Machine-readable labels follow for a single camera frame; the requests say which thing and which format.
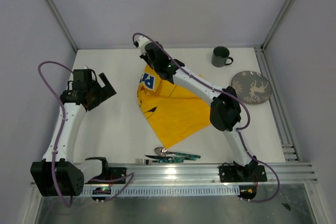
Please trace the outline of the yellow Pikachu cloth placemat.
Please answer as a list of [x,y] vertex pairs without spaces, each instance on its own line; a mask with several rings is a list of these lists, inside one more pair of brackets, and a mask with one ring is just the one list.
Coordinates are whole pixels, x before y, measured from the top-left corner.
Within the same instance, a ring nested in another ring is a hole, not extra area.
[[140,78],[139,107],[165,148],[209,126],[210,107],[187,89],[163,80],[149,66]]

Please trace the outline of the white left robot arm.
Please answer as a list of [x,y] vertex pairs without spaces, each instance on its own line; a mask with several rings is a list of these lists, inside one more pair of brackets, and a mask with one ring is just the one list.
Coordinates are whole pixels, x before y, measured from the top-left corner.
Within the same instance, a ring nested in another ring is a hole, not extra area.
[[59,96],[61,102],[56,128],[49,147],[39,162],[33,162],[30,173],[44,197],[78,196],[85,183],[99,183],[110,177],[104,157],[89,157],[74,164],[74,150],[81,123],[87,112],[116,94],[104,73],[96,75],[88,68],[75,69],[73,80]]

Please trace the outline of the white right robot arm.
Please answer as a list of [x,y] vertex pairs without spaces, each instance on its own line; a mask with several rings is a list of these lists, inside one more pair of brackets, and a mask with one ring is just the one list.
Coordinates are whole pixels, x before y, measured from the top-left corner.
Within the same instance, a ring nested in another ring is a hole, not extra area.
[[245,182],[253,177],[258,161],[242,137],[241,107],[235,90],[231,86],[223,89],[196,76],[184,63],[171,58],[158,42],[140,36],[133,44],[140,49],[140,58],[161,79],[187,89],[210,106],[210,122],[229,143],[238,180]]

